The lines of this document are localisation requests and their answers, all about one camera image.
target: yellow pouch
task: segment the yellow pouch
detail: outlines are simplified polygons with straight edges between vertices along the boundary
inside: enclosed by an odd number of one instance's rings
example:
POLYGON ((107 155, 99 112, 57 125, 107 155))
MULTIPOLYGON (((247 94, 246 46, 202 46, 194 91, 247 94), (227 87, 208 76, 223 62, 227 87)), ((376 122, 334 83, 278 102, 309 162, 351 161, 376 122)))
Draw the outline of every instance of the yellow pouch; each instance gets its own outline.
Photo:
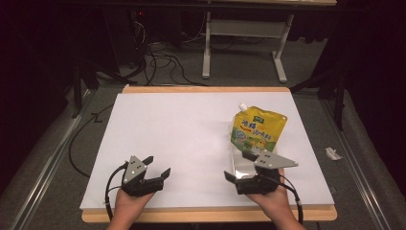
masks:
POLYGON ((241 151, 260 153, 273 151, 281 136, 287 117, 241 103, 241 111, 233 121, 231 142, 241 151))

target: hand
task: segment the hand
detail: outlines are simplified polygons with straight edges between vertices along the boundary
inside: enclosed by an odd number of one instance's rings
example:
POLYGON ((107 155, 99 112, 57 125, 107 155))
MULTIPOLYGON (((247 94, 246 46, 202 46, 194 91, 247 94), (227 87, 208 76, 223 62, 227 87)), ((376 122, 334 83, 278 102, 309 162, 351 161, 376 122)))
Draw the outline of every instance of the hand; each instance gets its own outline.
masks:
POLYGON ((141 197, 129 196, 120 189, 117 192, 114 216, 107 229, 129 229, 153 196, 154 194, 143 195, 141 197))
MULTIPOLYGON (((279 173, 284 175, 283 169, 279 169, 279 173)), ((293 216, 287 199, 287 190, 284 187, 278 186, 274 192, 266 195, 251 194, 247 196, 259 205, 263 213, 272 220, 279 230, 305 229, 293 216)))

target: small white object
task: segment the small white object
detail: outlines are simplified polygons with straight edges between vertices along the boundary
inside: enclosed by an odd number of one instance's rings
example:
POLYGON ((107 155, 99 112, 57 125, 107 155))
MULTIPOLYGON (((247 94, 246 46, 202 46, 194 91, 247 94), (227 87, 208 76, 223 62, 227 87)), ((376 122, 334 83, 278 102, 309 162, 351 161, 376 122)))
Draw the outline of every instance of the small white object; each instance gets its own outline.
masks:
POLYGON ((242 112, 248 109, 248 106, 245 103, 240 103, 238 107, 242 112))
POLYGON ((332 148, 328 147, 326 149, 326 154, 331 160, 343 159, 343 157, 341 155, 337 154, 335 151, 336 151, 335 149, 332 149, 332 148))

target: white board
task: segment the white board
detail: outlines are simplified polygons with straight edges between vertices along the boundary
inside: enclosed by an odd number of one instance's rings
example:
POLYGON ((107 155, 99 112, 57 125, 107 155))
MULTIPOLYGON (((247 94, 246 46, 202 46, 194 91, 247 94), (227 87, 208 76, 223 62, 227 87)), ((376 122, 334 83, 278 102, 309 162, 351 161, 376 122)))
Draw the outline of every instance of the white board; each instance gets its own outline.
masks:
MULTIPOLYGON (((333 204, 289 92, 134 93, 117 97, 80 209, 104 208, 108 178, 131 155, 154 156, 146 179, 171 168, 164 190, 147 208, 256 206, 224 177, 224 171, 233 171, 229 128, 240 103, 287 116, 277 152, 299 167, 285 169, 285 176, 303 205, 333 204)), ((121 184, 123 172, 111 187, 121 184)), ((115 194, 110 193, 112 207, 115 194)))

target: black cable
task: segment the black cable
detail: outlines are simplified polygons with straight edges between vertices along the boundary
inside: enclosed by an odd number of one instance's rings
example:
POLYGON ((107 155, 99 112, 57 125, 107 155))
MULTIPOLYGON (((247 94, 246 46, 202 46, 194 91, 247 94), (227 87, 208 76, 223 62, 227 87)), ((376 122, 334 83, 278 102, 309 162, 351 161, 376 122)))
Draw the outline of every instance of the black cable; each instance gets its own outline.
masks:
POLYGON ((111 219, 113 219, 113 211, 111 210, 111 205, 110 205, 110 197, 108 197, 108 193, 111 191, 110 190, 110 183, 111 180, 113 179, 113 177, 121 170, 125 170, 126 167, 128 166, 128 162, 125 161, 125 163, 123 165, 121 165, 119 168, 117 168, 116 171, 114 171, 111 175, 110 178, 108 178, 108 182, 107 185, 105 187, 105 194, 104 194, 104 204, 105 204, 105 209, 107 211, 108 217, 111 219))
POLYGON ((297 205, 297 207, 298 207, 298 221, 299 221, 300 224, 303 224, 303 223, 304 223, 304 211, 303 211, 303 207, 302 207, 301 200, 299 199, 298 192, 296 191, 296 189, 294 189, 293 184, 290 183, 290 181, 287 180, 286 177, 284 177, 283 175, 280 175, 280 176, 283 177, 284 179, 286 179, 286 180, 289 182, 289 184, 292 185, 293 188, 291 188, 291 187, 289 187, 289 186, 287 186, 287 185, 281 183, 280 181, 278 181, 278 180, 276 180, 276 179, 274 179, 274 178, 272 178, 272 177, 266 176, 266 175, 264 175, 264 174, 260 174, 259 176, 260 176, 261 178, 264 178, 264 179, 270 180, 270 181, 272 181, 272 182, 274 182, 274 183, 277 183, 278 185, 281 185, 281 186, 284 187, 285 189, 287 189, 287 190, 289 190, 290 192, 292 192, 292 194, 295 196, 296 205, 297 205))
POLYGON ((171 62, 174 63, 174 67, 173 67, 173 68, 171 69, 171 71, 170 71, 170 77, 172 78, 172 80, 173 80, 175 83, 178 83, 178 84, 181 84, 181 85, 209 86, 209 85, 207 85, 207 84, 200 83, 200 82, 194 82, 194 81, 191 81, 191 80, 189 80, 188 78, 186 78, 186 76, 185 76, 185 69, 183 68, 182 64, 180 63, 179 59, 178 59, 176 56, 167 55, 167 54, 164 54, 164 53, 158 53, 158 54, 155 54, 155 55, 154 55, 154 54, 152 53, 152 51, 150 51, 150 53, 146 53, 146 55, 152 56, 153 60, 152 60, 151 62, 154 62, 154 65, 152 66, 152 64, 151 64, 151 66, 154 67, 154 71, 155 71, 156 68, 157 68, 157 66, 156 66, 156 60, 157 60, 157 59, 162 58, 162 59, 166 59, 166 60, 169 61, 169 63, 166 64, 164 67, 169 66, 169 64, 170 64, 171 62), (182 78, 183 78, 185 81, 187 81, 188 83, 180 83, 180 82, 176 81, 176 80, 173 78, 172 73, 173 73, 174 69, 175 69, 177 66, 179 66, 180 69, 181 69, 181 72, 182 72, 181 76, 182 76, 182 78))
POLYGON ((89 119, 85 124, 83 124, 79 130, 75 133, 75 135, 72 137, 71 142, 69 143, 69 149, 68 149, 68 155, 69 155, 69 162, 71 163, 72 167, 81 175, 86 176, 88 178, 90 178, 90 175, 83 172, 82 170, 80 170, 74 163, 73 159, 72 159, 72 146, 75 142, 75 139, 78 137, 78 135, 80 134, 80 132, 91 122, 93 121, 93 119, 95 119, 96 117, 98 117, 100 114, 102 114, 105 110, 107 110, 108 108, 112 107, 114 104, 109 105, 108 107, 102 109, 100 112, 98 113, 93 113, 91 119, 89 119))

